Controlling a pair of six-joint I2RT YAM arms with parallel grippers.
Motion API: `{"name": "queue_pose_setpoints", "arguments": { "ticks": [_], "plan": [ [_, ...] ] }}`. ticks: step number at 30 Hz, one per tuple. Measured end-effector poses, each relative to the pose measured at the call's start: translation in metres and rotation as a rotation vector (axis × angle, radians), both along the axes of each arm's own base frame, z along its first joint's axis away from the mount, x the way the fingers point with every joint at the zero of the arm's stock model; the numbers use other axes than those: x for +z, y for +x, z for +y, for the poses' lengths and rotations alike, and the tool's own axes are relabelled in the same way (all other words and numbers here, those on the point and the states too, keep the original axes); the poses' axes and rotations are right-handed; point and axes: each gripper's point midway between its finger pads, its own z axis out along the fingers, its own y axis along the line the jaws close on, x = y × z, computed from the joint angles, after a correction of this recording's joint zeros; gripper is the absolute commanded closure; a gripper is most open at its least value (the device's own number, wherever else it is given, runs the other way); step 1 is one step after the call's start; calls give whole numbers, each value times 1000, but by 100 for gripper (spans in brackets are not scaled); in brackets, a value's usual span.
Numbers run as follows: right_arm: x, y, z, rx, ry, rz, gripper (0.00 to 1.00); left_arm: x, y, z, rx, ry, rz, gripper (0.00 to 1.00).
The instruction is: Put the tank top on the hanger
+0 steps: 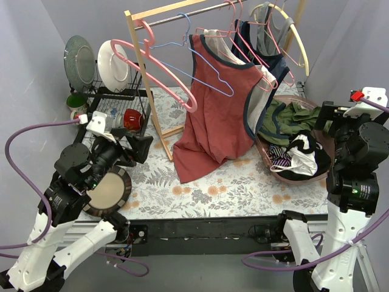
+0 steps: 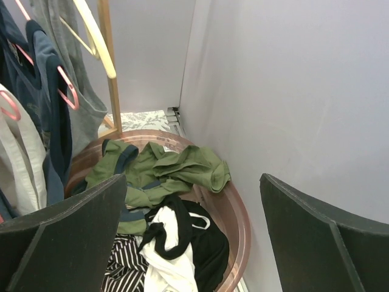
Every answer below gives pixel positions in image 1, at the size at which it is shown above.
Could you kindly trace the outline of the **green tank top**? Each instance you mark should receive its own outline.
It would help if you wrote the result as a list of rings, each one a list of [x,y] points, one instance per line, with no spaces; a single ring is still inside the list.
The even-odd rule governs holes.
[[[289,138],[301,131],[311,132],[321,107],[304,108],[297,102],[284,103],[273,99],[268,107],[258,135],[270,144],[287,147]]]

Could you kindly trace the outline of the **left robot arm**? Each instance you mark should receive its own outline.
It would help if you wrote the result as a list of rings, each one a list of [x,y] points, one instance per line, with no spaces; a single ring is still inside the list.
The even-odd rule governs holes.
[[[153,137],[137,137],[124,128],[117,138],[95,138],[92,148],[68,145],[55,162],[50,186],[43,193],[29,239],[15,264],[1,272],[1,286],[16,291],[60,291],[65,279],[85,259],[104,245],[123,243],[131,237],[130,223],[116,210],[101,214],[91,232],[61,251],[58,245],[91,201],[110,170],[143,163]]]

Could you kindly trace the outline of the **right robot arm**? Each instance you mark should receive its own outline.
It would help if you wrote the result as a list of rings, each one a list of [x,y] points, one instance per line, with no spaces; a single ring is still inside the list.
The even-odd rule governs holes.
[[[289,242],[296,269],[294,291],[352,291],[357,242],[376,211],[379,185],[375,170],[388,158],[388,130],[362,110],[355,117],[346,108],[323,102],[315,129],[331,121],[334,165],[328,173],[328,221],[318,252],[303,214],[285,210],[275,226],[276,237]]]

